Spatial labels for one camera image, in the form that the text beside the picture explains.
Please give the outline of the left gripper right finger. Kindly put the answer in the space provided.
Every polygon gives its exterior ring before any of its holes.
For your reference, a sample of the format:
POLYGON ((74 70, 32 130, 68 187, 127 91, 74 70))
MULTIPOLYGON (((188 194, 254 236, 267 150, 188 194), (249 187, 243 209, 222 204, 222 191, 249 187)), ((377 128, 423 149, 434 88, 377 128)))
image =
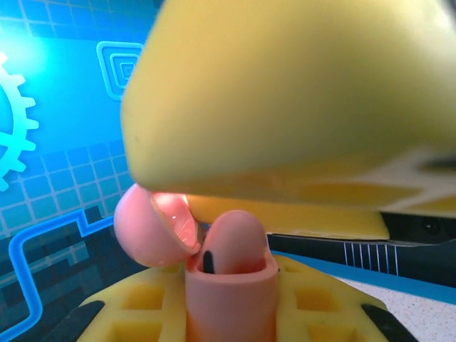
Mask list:
POLYGON ((287 256, 276 261, 277 341, 417 340, 381 300, 287 256))

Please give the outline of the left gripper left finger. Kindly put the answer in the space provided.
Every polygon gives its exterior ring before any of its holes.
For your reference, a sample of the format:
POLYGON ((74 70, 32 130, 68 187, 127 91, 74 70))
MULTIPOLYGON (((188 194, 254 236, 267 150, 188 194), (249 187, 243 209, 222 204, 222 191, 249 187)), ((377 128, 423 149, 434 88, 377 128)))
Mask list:
POLYGON ((184 264, 149 268, 95 293, 46 340, 186 341, 184 264))

